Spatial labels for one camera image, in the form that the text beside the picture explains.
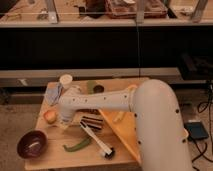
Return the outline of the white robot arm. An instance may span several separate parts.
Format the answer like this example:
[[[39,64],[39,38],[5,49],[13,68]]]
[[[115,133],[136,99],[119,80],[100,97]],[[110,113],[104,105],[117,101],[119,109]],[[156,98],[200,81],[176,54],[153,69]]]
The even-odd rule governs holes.
[[[59,99],[60,120],[72,121],[79,109],[133,113],[143,171],[193,171],[179,103],[167,83],[148,79],[130,90],[89,95],[71,87]]]

